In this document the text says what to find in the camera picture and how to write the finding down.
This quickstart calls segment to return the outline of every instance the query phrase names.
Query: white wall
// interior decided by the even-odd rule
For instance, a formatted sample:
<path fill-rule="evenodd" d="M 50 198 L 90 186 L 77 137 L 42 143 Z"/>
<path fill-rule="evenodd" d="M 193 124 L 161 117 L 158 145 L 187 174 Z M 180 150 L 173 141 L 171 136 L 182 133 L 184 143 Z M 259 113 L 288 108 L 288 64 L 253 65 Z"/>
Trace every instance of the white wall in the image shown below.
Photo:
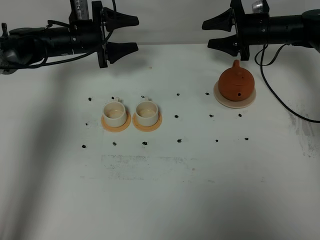
<path fill-rule="evenodd" d="M 242 0 L 246 13 L 251 3 Z M 112 8 L 111 0 L 102 0 Z M 270 15 L 298 15 L 319 9 L 318 0 L 269 0 Z M 223 31 L 204 31 L 204 20 L 227 10 L 230 0 L 116 0 L 118 11 L 139 17 L 137 27 L 117 30 L 112 40 L 140 44 L 206 43 L 211 38 L 225 37 Z M 0 21 L 9 29 L 45 26 L 48 19 L 68 21 L 69 0 L 1 0 Z"/>

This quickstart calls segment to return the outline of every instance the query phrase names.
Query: white tabletop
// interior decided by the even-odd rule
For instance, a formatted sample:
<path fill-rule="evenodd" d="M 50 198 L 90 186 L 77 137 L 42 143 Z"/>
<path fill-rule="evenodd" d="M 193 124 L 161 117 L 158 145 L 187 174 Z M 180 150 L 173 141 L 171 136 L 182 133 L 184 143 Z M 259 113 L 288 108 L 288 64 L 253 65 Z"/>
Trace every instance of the white tabletop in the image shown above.
<path fill-rule="evenodd" d="M 317 56 L 286 47 L 265 75 L 289 106 L 320 120 Z M 252 60 L 241 66 L 255 102 L 219 104 L 213 87 L 233 60 L 204 44 L 143 45 L 106 69 L 94 54 L 2 75 L 6 239 L 318 239 L 320 126 L 289 114 Z M 158 104 L 159 129 L 102 128 L 112 97 L 133 114 L 142 96 Z"/>

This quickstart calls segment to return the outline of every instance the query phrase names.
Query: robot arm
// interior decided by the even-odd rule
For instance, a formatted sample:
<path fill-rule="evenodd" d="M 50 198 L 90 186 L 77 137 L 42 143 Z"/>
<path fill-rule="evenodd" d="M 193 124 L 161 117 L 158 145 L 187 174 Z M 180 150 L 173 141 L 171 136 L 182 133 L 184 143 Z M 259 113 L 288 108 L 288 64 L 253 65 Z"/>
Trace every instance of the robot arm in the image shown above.
<path fill-rule="evenodd" d="M 86 0 L 70 0 L 70 3 L 72 11 L 69 24 L 48 20 L 46 27 L 18 28 L 8 32 L 7 25 L 2 23 L 0 69 L 3 70 L 3 74 L 12 74 L 17 69 L 53 65 L 46 63 L 50 57 L 73 54 L 88 56 L 94 52 L 97 52 L 100 68 L 107 68 L 107 60 L 113 64 L 120 58 L 138 51 L 134 42 L 108 41 L 115 29 L 139 25 L 136 16 L 119 13 L 116 9 L 103 7 L 101 1 L 93 1 L 92 19 L 89 19 Z M 42 63 L 31 65 L 41 60 Z"/>
<path fill-rule="evenodd" d="M 241 60 L 250 57 L 250 45 L 291 44 L 314 48 L 320 52 L 320 10 L 306 11 L 302 15 L 269 16 L 266 0 L 252 4 L 253 14 L 245 14 L 241 0 L 231 0 L 230 8 L 221 15 L 203 22 L 203 30 L 231 31 L 236 35 L 211 39 L 208 48 L 241 54 Z"/>

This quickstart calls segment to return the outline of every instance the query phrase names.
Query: white tea cup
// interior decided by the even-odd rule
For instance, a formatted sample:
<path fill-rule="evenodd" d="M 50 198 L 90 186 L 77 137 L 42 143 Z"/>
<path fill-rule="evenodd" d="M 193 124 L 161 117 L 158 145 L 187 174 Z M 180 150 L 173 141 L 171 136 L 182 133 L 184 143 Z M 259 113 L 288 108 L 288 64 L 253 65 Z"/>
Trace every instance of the white tea cup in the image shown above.
<path fill-rule="evenodd" d="M 121 127 L 127 121 L 126 107 L 120 102 L 119 97 L 107 103 L 103 108 L 105 123 L 112 128 Z"/>
<path fill-rule="evenodd" d="M 153 101 L 150 101 L 149 98 L 146 97 L 144 101 L 136 106 L 135 115 L 140 125 L 150 127 L 158 121 L 159 109 Z"/>

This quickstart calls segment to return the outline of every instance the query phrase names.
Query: cup rim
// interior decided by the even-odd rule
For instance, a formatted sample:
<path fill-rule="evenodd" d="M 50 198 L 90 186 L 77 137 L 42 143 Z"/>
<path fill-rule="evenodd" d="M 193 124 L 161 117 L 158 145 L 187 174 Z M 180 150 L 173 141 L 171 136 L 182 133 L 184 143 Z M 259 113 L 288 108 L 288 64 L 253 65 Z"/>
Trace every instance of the cup rim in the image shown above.
<path fill-rule="evenodd" d="M 137 108 L 140 104 L 143 104 L 143 103 L 146 103 L 146 102 L 150 102 L 152 103 L 153 105 L 155 105 L 155 108 L 156 108 L 156 112 L 152 115 L 152 116 L 148 116 L 148 117 L 144 117 L 144 116 L 140 116 L 138 113 L 137 113 Z M 151 118 L 154 118 L 157 113 L 159 114 L 159 108 L 158 108 L 158 105 L 155 104 L 153 101 L 150 101 L 150 100 L 145 100 L 145 101 L 142 101 L 142 102 L 139 102 L 138 105 L 135 107 L 135 114 L 137 116 L 139 116 L 140 118 L 143 118 L 143 119 L 151 119 Z"/>
<path fill-rule="evenodd" d="M 105 108 L 106 108 L 106 106 L 109 105 L 109 104 L 120 104 L 120 105 L 122 106 L 122 108 L 123 108 L 123 113 L 121 114 L 121 116 L 119 116 L 119 117 L 117 117 L 117 118 L 108 117 L 108 116 L 105 114 Z M 103 110 L 102 110 L 103 116 L 106 117 L 107 119 L 110 119 L 110 120 L 119 120 L 119 119 L 121 119 L 121 118 L 125 115 L 125 113 L 126 113 L 126 107 L 125 107 L 125 105 L 123 105 L 123 104 L 122 104 L 121 102 L 119 102 L 119 101 L 111 101 L 111 102 L 108 102 L 106 105 L 104 105 Z"/>

